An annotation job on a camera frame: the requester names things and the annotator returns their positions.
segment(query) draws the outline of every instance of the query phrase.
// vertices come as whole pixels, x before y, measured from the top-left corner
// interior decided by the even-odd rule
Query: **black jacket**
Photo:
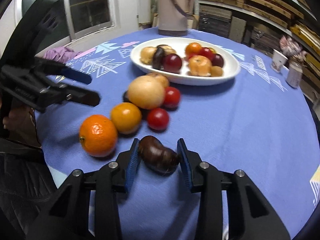
[[[0,213],[22,239],[56,189],[41,149],[0,138]]]

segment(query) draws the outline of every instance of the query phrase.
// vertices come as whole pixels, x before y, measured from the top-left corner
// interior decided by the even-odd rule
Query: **white oval plate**
[[[203,47],[214,48],[217,51],[217,53],[223,57],[224,67],[222,77],[195,77],[188,75],[188,62],[185,61],[183,58],[186,56],[184,52],[186,46],[192,42],[198,42]],[[143,64],[140,61],[140,52],[144,47],[156,47],[161,44],[171,46],[173,49],[177,51],[177,54],[182,58],[182,68],[180,70],[180,74],[153,69],[151,65]],[[226,82],[238,75],[241,69],[236,58],[229,52],[205,41],[180,37],[160,38],[143,42],[131,51],[130,59],[144,73],[159,73],[161,75],[166,76],[170,82],[191,86],[210,86]]]

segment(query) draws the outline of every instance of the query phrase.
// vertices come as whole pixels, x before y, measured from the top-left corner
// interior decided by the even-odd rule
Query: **white wall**
[[[66,44],[75,51],[85,51],[105,41],[135,32],[139,29],[139,23],[150,21],[150,0],[115,0],[114,6],[115,27],[91,33],[69,43],[68,39],[58,41],[38,55],[42,56],[46,50]],[[13,0],[0,19],[0,55],[2,55],[15,26],[15,0]]]
[[[12,0],[5,13],[0,19],[0,56],[3,54],[11,34],[13,33],[15,24],[15,0]]]

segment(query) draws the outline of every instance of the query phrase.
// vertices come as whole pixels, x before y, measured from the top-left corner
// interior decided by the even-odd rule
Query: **paper cup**
[[[271,68],[279,73],[281,71],[282,66],[287,62],[287,57],[281,54],[277,50],[273,50],[272,63]]]

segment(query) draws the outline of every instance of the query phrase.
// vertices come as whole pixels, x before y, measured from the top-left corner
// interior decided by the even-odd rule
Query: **table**
[[[36,126],[45,160],[60,185],[74,169],[98,170],[116,159],[88,156],[78,142],[82,121],[92,114],[109,116],[122,101],[129,83],[143,73],[130,62],[136,44],[159,38],[151,28],[105,42],[70,60],[72,68],[90,73],[88,89],[101,93],[99,106],[76,103],[50,106],[37,114]],[[180,107],[170,112],[164,133],[154,133],[143,122],[136,137],[154,135],[176,149],[184,138],[188,149],[219,170],[244,170],[258,186],[286,225],[293,238],[311,216],[319,200],[320,150],[315,125],[303,94],[285,82],[286,73],[275,73],[271,59],[231,40],[189,30],[188,38],[223,47],[240,62],[234,79],[209,87],[175,85],[182,93]],[[84,86],[64,79],[63,82]],[[120,137],[116,152],[130,148],[133,138]],[[227,230],[226,196],[224,227]],[[124,240],[193,239],[198,216],[199,194],[187,192],[180,169],[161,177],[143,163],[127,200],[119,199]]]

